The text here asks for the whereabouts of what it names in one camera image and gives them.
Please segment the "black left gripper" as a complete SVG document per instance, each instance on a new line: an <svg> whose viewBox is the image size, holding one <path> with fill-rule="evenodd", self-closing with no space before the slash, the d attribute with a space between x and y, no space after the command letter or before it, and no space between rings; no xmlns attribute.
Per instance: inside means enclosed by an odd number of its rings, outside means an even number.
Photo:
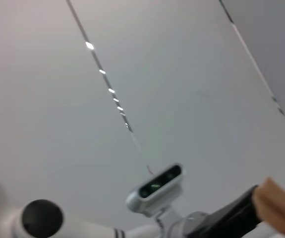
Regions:
<svg viewBox="0 0 285 238"><path fill-rule="evenodd" d="M252 196L257 186L248 189L232 203L210 214L196 228L186 233L188 238L241 238L255 229L258 218Z"/></svg>

